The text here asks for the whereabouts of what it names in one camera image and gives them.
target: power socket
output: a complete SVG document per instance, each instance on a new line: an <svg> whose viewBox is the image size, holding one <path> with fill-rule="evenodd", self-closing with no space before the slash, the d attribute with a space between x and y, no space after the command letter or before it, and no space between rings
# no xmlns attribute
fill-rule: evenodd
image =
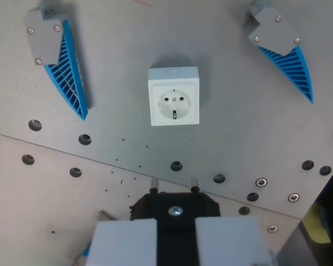
<svg viewBox="0 0 333 266"><path fill-rule="evenodd" d="M199 83L195 66L150 68L148 89L152 126L198 124Z"/></svg>

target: hole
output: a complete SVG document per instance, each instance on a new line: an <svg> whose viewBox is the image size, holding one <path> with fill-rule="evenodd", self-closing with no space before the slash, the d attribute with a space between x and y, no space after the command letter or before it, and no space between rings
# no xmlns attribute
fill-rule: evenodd
<svg viewBox="0 0 333 266"><path fill-rule="evenodd" d="M181 162L175 161L171 163L170 168L173 171L180 171L181 169L183 169L183 164Z"/></svg>
<svg viewBox="0 0 333 266"><path fill-rule="evenodd" d="M78 140L83 145L89 145L91 143L91 137L87 134L80 135Z"/></svg>
<svg viewBox="0 0 333 266"><path fill-rule="evenodd" d="M72 177L80 177L82 175L82 171L75 167L70 169L69 173Z"/></svg>
<svg viewBox="0 0 333 266"><path fill-rule="evenodd" d="M311 170L315 166L315 163L311 160L304 161L302 163L302 169L303 170Z"/></svg>
<svg viewBox="0 0 333 266"><path fill-rule="evenodd" d="M33 131L39 131L42 129L42 124L38 120L33 119L30 122L28 122L28 127Z"/></svg>
<svg viewBox="0 0 333 266"><path fill-rule="evenodd" d="M249 193L248 196L246 197L246 199L248 201L257 201L258 198L259 198L259 195L258 195L258 193L255 193L255 192Z"/></svg>
<svg viewBox="0 0 333 266"><path fill-rule="evenodd" d="M34 158L31 155L29 155L29 154L23 155L22 156L22 161L26 165L32 165L32 164L34 164Z"/></svg>
<svg viewBox="0 0 333 266"><path fill-rule="evenodd" d="M326 166L323 166L321 169L320 169L320 175L322 176L327 176L331 173L332 171L332 168L328 165Z"/></svg>
<svg viewBox="0 0 333 266"><path fill-rule="evenodd" d="M221 184L226 180L226 177L222 175L221 173L218 173L213 177L213 181L217 184Z"/></svg>
<svg viewBox="0 0 333 266"><path fill-rule="evenodd" d="M238 212L240 215L247 215L250 213L250 209L248 207L240 207Z"/></svg>

